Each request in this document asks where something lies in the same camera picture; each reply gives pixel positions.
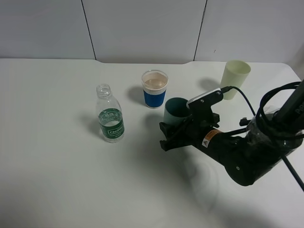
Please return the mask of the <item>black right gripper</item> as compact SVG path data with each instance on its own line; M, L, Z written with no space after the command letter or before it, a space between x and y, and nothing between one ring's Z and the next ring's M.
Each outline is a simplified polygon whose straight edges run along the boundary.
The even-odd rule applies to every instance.
M190 145L202 149L203 139L209 130L208 125L200 124L194 120L184 120L177 125L160 122L159 126L164 136L170 138L160 141L160 146L165 152Z

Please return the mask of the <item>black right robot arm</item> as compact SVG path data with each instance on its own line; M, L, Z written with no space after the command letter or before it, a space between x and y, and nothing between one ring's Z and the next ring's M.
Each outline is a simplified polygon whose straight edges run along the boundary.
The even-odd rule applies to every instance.
M242 118L240 128L219 130L212 106L223 100L231 86L203 93L186 103L190 114L179 125L161 122L165 151L194 146L224 166L232 180L252 185L283 161L300 186L303 182L287 156L304 140L304 84L292 82L267 92L253 118Z

